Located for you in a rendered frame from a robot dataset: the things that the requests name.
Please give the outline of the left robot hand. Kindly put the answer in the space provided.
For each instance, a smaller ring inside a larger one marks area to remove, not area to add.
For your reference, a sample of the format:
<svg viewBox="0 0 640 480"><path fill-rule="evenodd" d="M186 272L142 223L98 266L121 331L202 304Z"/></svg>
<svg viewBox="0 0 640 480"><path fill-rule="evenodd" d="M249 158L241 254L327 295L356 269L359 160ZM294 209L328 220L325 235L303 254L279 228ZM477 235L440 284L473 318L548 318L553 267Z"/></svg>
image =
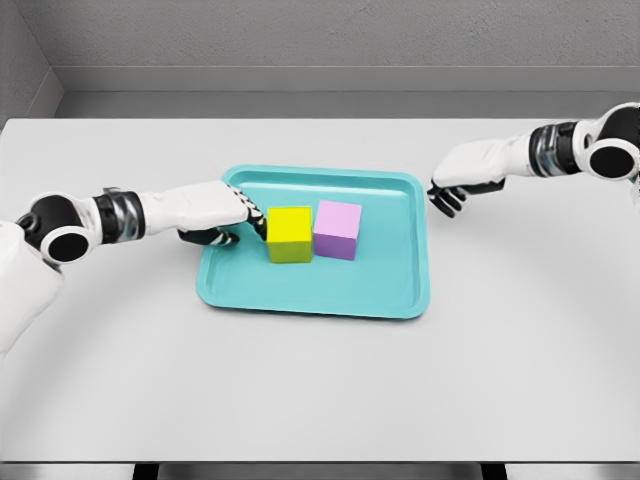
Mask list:
<svg viewBox="0 0 640 480"><path fill-rule="evenodd" d="M221 180L179 187L167 193L175 208L175 228L185 242L202 246L228 246L240 241L224 227L248 223L263 241L267 219L241 190Z"/></svg>

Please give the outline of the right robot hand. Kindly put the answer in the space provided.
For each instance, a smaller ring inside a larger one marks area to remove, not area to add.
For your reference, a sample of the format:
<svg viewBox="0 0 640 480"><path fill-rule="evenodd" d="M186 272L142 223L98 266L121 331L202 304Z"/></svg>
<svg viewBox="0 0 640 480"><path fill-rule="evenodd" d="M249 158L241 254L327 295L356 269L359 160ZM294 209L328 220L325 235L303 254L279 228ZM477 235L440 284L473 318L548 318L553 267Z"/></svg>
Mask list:
<svg viewBox="0 0 640 480"><path fill-rule="evenodd" d="M454 147L435 168L429 201L444 215L454 218L467 197L504 189L506 174L500 160L498 140L481 140Z"/></svg>

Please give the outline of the yellow cube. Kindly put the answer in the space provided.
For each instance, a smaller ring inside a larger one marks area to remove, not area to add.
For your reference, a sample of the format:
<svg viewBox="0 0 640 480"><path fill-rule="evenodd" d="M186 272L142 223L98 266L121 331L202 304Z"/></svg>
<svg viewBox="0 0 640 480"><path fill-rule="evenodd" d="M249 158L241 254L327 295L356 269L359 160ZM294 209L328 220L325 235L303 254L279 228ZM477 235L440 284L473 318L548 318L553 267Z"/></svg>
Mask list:
<svg viewBox="0 0 640 480"><path fill-rule="evenodd" d="M309 206L269 208L267 223L266 243L272 263L312 260L312 209Z"/></svg>

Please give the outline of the pink cube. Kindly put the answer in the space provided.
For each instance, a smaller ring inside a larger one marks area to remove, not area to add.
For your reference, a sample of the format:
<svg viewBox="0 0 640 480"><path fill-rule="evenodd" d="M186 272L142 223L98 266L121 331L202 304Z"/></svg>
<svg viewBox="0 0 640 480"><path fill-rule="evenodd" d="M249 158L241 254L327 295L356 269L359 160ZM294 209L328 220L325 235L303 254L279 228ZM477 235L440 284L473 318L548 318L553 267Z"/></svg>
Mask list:
<svg viewBox="0 0 640 480"><path fill-rule="evenodd" d="M321 200L313 227L314 254L352 261L355 258L362 206Z"/></svg>

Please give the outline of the teal tray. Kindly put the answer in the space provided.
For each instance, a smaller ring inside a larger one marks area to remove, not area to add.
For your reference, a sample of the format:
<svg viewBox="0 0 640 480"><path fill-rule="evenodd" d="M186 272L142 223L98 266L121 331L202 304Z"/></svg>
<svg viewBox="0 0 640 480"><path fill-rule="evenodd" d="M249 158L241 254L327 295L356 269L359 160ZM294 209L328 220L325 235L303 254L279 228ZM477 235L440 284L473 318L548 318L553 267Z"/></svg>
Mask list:
<svg viewBox="0 0 640 480"><path fill-rule="evenodd" d="M252 227L232 227L230 247L204 249L196 292L208 305L247 310L412 319L431 299L422 186L398 172L268 165L227 170L226 183L261 210L322 200L362 207L352 261L316 257L273 264Z"/></svg>

